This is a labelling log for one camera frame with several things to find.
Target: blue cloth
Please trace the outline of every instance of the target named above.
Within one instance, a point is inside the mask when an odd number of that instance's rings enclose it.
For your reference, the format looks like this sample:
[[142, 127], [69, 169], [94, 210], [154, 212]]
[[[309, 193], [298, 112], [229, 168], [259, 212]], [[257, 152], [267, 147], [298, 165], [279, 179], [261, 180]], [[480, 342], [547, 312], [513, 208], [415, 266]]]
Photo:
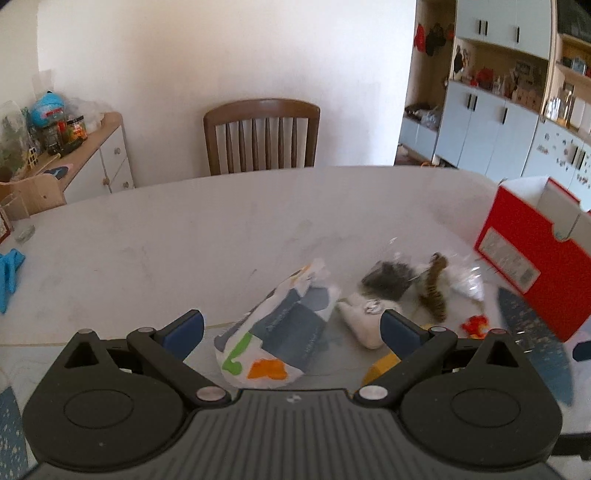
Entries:
[[25, 256], [16, 249], [10, 250], [6, 255], [0, 255], [0, 269], [4, 275], [0, 275], [0, 312], [6, 313], [8, 297], [17, 290], [17, 270], [25, 261]]

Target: storage cabinet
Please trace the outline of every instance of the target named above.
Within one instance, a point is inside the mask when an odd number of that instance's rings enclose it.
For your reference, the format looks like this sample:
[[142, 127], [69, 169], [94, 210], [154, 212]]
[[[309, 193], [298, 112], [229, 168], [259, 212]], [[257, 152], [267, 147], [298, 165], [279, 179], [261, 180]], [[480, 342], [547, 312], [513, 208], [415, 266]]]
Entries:
[[491, 8], [486, 0], [457, 0], [456, 37], [485, 40], [486, 17]]
[[517, 0], [515, 49], [543, 59], [550, 58], [550, 0]]
[[476, 90], [463, 83], [449, 82], [439, 127], [435, 154], [457, 167], [472, 115]]
[[456, 35], [550, 57], [551, 0], [458, 0]]
[[135, 188], [135, 186], [129, 168], [129, 160], [125, 159], [123, 165], [121, 165], [121, 168], [117, 172], [117, 175], [111, 181], [111, 192], [124, 192], [125, 190], [132, 190], [133, 188]]
[[109, 190], [100, 151], [97, 151], [68, 185], [68, 188], [64, 191], [64, 197], [66, 203], [74, 203], [100, 197], [101, 195], [108, 195], [109, 193], [111, 191]]
[[534, 139], [538, 115], [511, 102], [505, 111], [486, 176], [494, 182], [521, 177]]
[[414, 150], [427, 160], [433, 158], [437, 132], [419, 124], [411, 118], [402, 119], [399, 142], [407, 148]]
[[133, 189], [123, 128], [119, 127], [86, 162], [64, 191], [66, 203]]
[[538, 122], [524, 177], [550, 176], [568, 189], [583, 141], [550, 121]]
[[538, 116], [481, 89], [450, 82], [435, 153], [493, 181], [521, 176]]
[[495, 148], [501, 126], [505, 99], [476, 90], [472, 96], [472, 114], [458, 168], [484, 175]]

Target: snack bag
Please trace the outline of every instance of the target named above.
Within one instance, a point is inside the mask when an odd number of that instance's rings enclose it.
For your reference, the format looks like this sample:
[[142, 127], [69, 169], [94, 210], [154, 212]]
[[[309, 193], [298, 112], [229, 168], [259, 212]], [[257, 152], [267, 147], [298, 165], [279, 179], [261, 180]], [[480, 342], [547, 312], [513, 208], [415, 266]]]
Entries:
[[314, 260], [283, 281], [263, 302], [214, 339], [226, 380], [239, 388], [278, 388], [307, 370], [340, 289]]

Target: chair backrest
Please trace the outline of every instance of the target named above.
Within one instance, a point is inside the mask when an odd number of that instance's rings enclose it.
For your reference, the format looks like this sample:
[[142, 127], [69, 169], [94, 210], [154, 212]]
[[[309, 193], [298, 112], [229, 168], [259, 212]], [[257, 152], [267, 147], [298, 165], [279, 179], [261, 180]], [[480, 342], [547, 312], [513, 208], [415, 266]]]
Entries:
[[240, 171], [247, 171], [246, 146], [244, 136], [244, 121], [251, 121], [252, 132], [252, 169], [259, 170], [259, 149], [256, 135], [256, 119], [265, 119], [265, 168], [271, 169], [271, 125], [270, 118], [279, 119], [277, 132], [277, 163], [279, 168], [284, 168], [284, 131], [283, 119], [291, 118], [291, 168], [297, 167], [297, 119], [308, 119], [306, 134], [306, 154], [304, 166], [313, 167], [316, 157], [316, 142], [318, 140], [318, 126], [320, 123], [320, 108], [312, 103], [300, 102], [289, 99], [257, 99], [232, 102], [209, 111], [203, 117], [205, 130], [205, 144], [207, 157], [209, 158], [209, 171], [211, 175], [219, 175], [220, 158], [217, 148], [216, 127], [226, 126], [226, 160], [228, 173], [234, 173], [234, 157], [232, 147], [232, 134], [230, 125], [238, 123], [238, 156], [240, 157]]

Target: orange toy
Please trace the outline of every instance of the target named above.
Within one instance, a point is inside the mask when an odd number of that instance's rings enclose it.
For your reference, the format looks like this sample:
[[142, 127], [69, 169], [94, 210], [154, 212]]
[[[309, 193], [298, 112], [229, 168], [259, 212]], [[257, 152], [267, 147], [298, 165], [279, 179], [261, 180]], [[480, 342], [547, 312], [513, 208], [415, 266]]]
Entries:
[[251, 371], [248, 372], [248, 378], [268, 377], [271, 380], [286, 380], [287, 372], [285, 363], [281, 360], [257, 360], [252, 364]]
[[470, 335], [470, 338], [482, 340], [489, 330], [488, 318], [484, 315], [474, 315], [468, 318], [466, 323], [462, 323], [462, 329]]

